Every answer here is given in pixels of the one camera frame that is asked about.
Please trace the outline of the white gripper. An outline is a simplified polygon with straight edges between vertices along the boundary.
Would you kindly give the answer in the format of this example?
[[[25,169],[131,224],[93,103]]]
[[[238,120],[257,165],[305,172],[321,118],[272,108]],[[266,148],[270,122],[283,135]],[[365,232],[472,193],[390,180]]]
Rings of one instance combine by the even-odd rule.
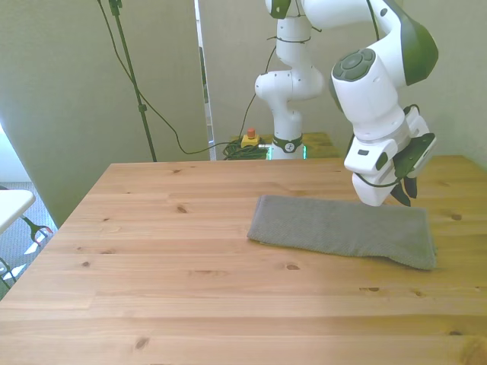
[[[404,177],[406,192],[401,182],[397,184],[393,165],[397,152],[397,144],[392,139],[373,144],[356,136],[352,139],[344,164],[352,172],[352,184],[361,202],[378,207],[390,194],[401,205],[410,207],[410,198],[417,198],[416,178]]]

